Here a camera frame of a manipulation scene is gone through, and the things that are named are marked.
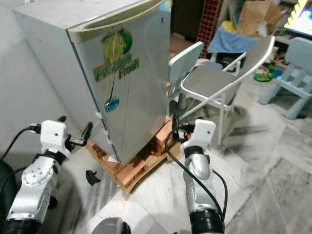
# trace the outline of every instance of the black cable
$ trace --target black cable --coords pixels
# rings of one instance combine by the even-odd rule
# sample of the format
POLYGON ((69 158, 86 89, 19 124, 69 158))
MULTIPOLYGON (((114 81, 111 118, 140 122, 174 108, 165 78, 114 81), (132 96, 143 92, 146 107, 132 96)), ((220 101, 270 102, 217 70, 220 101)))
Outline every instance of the black cable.
POLYGON ((19 133, 16 134, 16 136, 13 138, 13 140, 11 141, 9 147, 6 149, 6 151, 4 152, 4 154, 1 156, 1 160, 4 160, 4 158, 7 156, 8 152, 10 151, 10 149, 12 148, 13 144, 15 143, 15 141, 19 138, 19 136, 23 133, 26 132, 28 130, 33 130, 33 127, 27 127, 22 129, 19 133))
POLYGON ((114 84, 115 84, 115 77, 113 79, 113 85, 112 85, 112 89, 111 89, 111 95, 109 96, 109 102, 111 102, 112 97, 113 97, 114 84))
POLYGON ((228 186, 226 185, 225 180, 223 177, 216 171, 213 170, 213 172, 221 179, 223 186, 224 186, 224 205, 223 205, 223 216, 225 217, 226 213, 226 207, 228 205, 228 186))
POLYGON ((169 156, 173 159, 173 161, 175 161, 190 177, 192 177, 201 187, 203 190, 205 190, 205 192, 210 196, 210 198, 214 201, 217 209, 218 209, 218 212, 219 212, 219 215, 220 215, 220 218, 222 220, 222 222, 224 222, 224 215, 223 215, 223 212, 220 208, 220 205, 218 203, 218 201, 216 200, 216 198, 214 197, 214 195, 206 188, 206 186, 192 173, 190 172, 189 169, 187 169, 179 160, 177 160, 177 158, 170 152, 170 149, 168 147, 168 140, 169 138, 171 137, 171 135, 173 134, 174 131, 180 129, 181 127, 176 127, 176 128, 173 128, 171 130, 171 132, 167 135, 166 139, 165 139, 165 147, 166 147, 166 151, 167 153, 169 154, 169 156))
POLYGON ((2 194, 2 190, 4 189, 4 187, 5 187, 5 185, 6 185, 6 182, 9 181, 9 178, 10 178, 11 176, 13 176, 15 173, 25 170, 27 167, 28 167, 28 166, 19 168, 19 169, 15 170, 15 171, 12 171, 12 172, 10 172, 10 173, 4 178, 4 180, 3 180, 2 184, 1 184, 1 187, 0 187, 0 196, 1 196, 1 194, 2 194))

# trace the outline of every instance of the fridge side panel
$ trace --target fridge side panel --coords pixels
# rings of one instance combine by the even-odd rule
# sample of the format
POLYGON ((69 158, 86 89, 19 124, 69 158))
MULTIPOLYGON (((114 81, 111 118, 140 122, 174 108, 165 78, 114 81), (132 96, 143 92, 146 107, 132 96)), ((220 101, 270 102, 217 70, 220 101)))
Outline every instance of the fridge side panel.
POLYGON ((98 109, 67 32, 18 13, 17 17, 39 63, 71 117, 81 130, 89 121, 93 122, 92 140, 113 154, 113 148, 104 134, 103 121, 96 116, 98 109))

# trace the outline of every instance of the plastic chair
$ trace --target plastic chair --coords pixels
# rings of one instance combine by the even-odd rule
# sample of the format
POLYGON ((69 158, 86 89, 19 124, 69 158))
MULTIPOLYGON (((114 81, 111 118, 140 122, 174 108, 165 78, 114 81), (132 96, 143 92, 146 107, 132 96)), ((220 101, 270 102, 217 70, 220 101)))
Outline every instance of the plastic chair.
POLYGON ((304 38, 292 39, 285 57, 290 62, 285 72, 276 79, 269 92, 259 99, 266 105, 278 93, 281 87, 300 96, 300 99, 285 114, 288 119, 297 118, 305 104, 312 98, 312 41, 304 38))
POLYGON ((201 41, 186 48, 169 62, 169 76, 170 88, 167 93, 167 115, 169 116, 169 103, 179 95, 178 107, 183 110, 186 108, 186 96, 180 87, 181 82, 188 75, 190 70, 194 67, 200 52, 204 46, 201 41))
POLYGON ((191 97, 202 102, 182 115, 180 119, 206 104, 218 107, 220 109, 218 144, 221 144, 224 111, 233 109, 233 98, 240 82, 264 63, 273 49, 274 41, 274 36, 260 39, 248 52, 242 54, 222 71, 206 66, 199 66, 192 70, 182 81, 181 88, 191 97), (246 57, 245 65, 239 71, 240 61, 244 57, 246 57), (234 66, 236 66, 236 74, 225 72, 234 66))

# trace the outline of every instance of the mini fridge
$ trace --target mini fridge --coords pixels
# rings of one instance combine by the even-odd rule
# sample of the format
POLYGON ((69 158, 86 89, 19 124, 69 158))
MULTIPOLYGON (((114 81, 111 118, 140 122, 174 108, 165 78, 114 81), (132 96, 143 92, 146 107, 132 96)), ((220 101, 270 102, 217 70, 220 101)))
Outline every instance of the mini fridge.
POLYGON ((169 0, 38 0, 15 9, 80 128, 122 164, 165 122, 169 0))

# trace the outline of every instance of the chair seat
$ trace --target chair seat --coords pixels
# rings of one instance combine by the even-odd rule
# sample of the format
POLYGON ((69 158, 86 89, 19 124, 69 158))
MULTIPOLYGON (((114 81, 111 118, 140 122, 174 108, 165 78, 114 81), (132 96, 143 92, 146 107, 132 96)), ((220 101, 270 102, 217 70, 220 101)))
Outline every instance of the chair seat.
POLYGON ((231 73, 211 67, 198 66, 185 78, 182 87, 191 92, 210 97, 235 80, 236 76, 231 73))

